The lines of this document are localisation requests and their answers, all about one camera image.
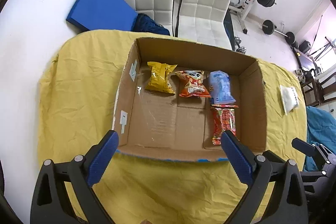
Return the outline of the right white padded chair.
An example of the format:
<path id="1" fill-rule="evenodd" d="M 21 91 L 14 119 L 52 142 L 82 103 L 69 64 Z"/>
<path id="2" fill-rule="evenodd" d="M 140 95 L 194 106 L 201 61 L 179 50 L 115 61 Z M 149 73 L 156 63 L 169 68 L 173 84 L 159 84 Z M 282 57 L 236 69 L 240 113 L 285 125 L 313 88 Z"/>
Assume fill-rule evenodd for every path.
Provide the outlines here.
<path id="1" fill-rule="evenodd" d="M 223 20 L 231 0 L 180 0 L 175 34 L 178 38 L 231 50 Z"/>

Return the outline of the orange snack packet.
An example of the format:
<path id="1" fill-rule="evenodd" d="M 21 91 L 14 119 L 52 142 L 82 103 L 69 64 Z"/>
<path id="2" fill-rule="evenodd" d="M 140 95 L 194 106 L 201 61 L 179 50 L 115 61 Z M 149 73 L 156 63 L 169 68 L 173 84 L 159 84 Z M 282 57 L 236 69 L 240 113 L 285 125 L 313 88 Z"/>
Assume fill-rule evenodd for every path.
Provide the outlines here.
<path id="1" fill-rule="evenodd" d="M 210 98 L 211 95 L 203 84 L 205 79 L 204 71 L 184 70 L 175 72 L 175 75 L 183 83 L 183 88 L 179 93 L 180 97 Z"/>

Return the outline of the dark wooden chair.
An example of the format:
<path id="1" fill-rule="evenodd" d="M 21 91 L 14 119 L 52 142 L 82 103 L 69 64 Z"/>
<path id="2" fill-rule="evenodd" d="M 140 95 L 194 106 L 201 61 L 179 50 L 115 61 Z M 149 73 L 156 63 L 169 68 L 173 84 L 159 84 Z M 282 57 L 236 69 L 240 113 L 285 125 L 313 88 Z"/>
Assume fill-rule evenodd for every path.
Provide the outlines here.
<path id="1" fill-rule="evenodd" d="M 301 90 L 306 106 L 318 107 L 335 102 L 335 65 L 315 76 L 313 69 L 303 71 Z"/>

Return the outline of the light blue tissue packet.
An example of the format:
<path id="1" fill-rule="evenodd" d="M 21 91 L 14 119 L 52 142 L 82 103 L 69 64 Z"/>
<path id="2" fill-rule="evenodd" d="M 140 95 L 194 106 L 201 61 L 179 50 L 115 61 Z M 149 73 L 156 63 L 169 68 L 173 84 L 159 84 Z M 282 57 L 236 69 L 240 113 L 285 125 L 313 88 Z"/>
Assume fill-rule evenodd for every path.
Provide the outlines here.
<path id="1" fill-rule="evenodd" d="M 229 75 L 223 71 L 212 71 L 209 76 L 211 104 L 226 105 L 236 102 L 231 95 Z"/>

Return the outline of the barbell on floor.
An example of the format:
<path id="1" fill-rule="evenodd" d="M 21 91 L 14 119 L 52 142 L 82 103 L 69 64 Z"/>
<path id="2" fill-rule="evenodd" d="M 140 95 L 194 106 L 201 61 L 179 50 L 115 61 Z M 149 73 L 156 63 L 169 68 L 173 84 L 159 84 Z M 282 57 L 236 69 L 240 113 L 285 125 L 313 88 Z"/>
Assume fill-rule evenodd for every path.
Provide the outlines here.
<path id="1" fill-rule="evenodd" d="M 264 32 L 264 34 L 266 35 L 272 35 L 273 33 L 278 33 L 282 36 L 284 36 L 285 41 L 289 44 L 289 45 L 293 45 L 295 42 L 295 35 L 293 32 L 287 32 L 287 33 L 283 33 L 281 31 L 279 31 L 277 29 L 277 27 L 275 26 L 275 24 L 271 21 L 271 20 L 264 20 L 264 22 L 262 23 L 262 31 Z"/>

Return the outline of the teal blue blanket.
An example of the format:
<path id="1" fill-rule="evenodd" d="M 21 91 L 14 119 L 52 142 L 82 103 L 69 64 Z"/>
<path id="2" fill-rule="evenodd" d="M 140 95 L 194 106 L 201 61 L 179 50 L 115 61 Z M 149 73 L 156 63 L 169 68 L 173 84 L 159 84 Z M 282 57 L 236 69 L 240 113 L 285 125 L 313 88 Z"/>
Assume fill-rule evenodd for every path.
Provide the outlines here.
<path id="1" fill-rule="evenodd" d="M 306 106 L 307 136 L 309 144 L 324 145 L 335 154 L 335 118 L 321 109 Z"/>

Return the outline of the dark blue cloth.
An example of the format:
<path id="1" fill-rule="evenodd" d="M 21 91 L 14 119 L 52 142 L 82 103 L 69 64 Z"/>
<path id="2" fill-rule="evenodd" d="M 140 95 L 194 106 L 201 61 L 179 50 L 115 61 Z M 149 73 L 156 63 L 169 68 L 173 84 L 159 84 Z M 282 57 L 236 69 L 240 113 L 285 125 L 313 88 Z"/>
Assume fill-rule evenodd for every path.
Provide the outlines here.
<path id="1" fill-rule="evenodd" d="M 160 34 L 170 36 L 168 29 L 163 25 L 156 23 L 146 14 L 139 13 L 134 21 L 133 32 L 148 32 L 152 34 Z"/>

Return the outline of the white barbell rack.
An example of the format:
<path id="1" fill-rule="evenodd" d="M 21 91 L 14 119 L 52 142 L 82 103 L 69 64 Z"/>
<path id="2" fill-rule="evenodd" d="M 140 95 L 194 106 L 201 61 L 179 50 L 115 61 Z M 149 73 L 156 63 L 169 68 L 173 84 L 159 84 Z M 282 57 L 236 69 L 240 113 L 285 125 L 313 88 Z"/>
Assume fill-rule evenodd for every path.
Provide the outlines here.
<path id="1" fill-rule="evenodd" d="M 245 0 L 243 4 L 239 7 L 229 5 L 229 10 L 234 11 L 236 13 L 244 34 L 248 33 L 248 30 L 245 25 L 245 19 L 255 3 L 257 3 L 256 0 Z"/>

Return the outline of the white pillow packet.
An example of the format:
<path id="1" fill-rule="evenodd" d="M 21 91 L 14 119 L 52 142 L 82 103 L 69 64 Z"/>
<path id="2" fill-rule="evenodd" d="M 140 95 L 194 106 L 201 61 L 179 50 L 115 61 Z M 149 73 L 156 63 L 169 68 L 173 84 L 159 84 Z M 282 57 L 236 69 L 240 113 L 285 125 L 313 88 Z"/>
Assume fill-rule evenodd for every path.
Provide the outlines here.
<path id="1" fill-rule="evenodd" d="M 299 97 L 294 86 L 285 87 L 280 85 L 280 94 L 285 115 L 299 107 Z"/>

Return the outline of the open cardboard box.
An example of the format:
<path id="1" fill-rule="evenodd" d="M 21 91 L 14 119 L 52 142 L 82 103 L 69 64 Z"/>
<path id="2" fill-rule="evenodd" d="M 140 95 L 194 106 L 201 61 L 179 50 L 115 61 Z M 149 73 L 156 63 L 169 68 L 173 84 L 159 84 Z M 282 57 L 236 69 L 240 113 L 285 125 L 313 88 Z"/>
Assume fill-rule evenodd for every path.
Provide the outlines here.
<path id="1" fill-rule="evenodd" d="M 230 77 L 236 101 L 236 136 L 254 152 L 266 148 L 266 105 L 261 69 L 255 58 L 224 48 L 183 40 L 138 38 L 131 46 L 120 79 L 112 128 L 118 150 L 126 155 L 172 161 L 222 161 L 226 155 L 211 139 L 214 120 L 207 98 L 183 98 L 183 84 L 170 75 L 175 94 L 146 90 L 148 62 L 175 65 Z"/>

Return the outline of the blue foam mat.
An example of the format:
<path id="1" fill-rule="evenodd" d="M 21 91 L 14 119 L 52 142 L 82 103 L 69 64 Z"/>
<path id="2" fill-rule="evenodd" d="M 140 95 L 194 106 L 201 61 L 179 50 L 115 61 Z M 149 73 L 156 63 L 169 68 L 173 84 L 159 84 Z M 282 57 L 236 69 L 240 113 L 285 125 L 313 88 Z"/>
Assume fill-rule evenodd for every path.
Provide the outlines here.
<path id="1" fill-rule="evenodd" d="M 124 0 L 76 0 L 66 21 L 80 31 L 133 29 L 137 12 Z"/>

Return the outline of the dumbbell on floor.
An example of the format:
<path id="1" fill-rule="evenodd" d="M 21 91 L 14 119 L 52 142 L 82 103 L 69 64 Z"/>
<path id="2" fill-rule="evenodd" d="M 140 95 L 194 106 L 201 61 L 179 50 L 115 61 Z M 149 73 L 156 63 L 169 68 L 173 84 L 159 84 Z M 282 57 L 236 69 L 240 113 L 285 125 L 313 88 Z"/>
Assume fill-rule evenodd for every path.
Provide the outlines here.
<path id="1" fill-rule="evenodd" d="M 242 46 L 242 39 L 240 37 L 235 36 L 234 38 L 234 45 L 235 45 L 235 51 L 242 53 L 242 54 L 246 54 L 247 49 L 246 47 Z"/>

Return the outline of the yellow snack packet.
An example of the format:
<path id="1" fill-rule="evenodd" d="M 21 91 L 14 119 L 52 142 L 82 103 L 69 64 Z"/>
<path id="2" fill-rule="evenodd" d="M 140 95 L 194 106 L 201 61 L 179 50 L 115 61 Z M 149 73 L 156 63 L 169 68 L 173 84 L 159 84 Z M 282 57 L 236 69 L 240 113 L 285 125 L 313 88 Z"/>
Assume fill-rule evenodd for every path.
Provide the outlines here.
<path id="1" fill-rule="evenodd" d="M 145 89 L 174 95 L 175 91 L 172 88 L 169 79 L 170 74 L 174 71 L 177 65 L 169 65 L 156 61 L 148 61 L 147 65 L 151 69 L 151 76 Z"/>

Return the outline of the black treadmill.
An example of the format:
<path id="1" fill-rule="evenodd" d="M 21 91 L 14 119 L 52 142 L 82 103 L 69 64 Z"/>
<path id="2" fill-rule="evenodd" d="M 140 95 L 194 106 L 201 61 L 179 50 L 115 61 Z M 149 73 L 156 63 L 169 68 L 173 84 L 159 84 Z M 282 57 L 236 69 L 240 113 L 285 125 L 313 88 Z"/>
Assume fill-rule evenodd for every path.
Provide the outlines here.
<path id="1" fill-rule="evenodd" d="M 292 47 L 291 49 L 294 53 L 295 59 L 297 60 L 299 69 L 303 71 L 312 71 L 312 74 L 315 76 L 321 73 L 321 68 L 316 64 L 312 57 L 307 56 L 295 47 Z"/>

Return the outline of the red snack packet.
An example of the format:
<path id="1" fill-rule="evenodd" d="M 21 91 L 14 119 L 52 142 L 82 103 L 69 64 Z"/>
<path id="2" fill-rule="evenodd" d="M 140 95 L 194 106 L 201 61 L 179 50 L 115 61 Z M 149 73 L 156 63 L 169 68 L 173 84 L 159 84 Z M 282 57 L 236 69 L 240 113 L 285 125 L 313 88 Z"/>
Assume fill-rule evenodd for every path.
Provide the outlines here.
<path id="1" fill-rule="evenodd" d="M 231 131 L 236 135 L 235 110 L 238 105 L 211 105 L 214 118 L 213 145 L 221 145 L 221 135 L 225 131 Z"/>

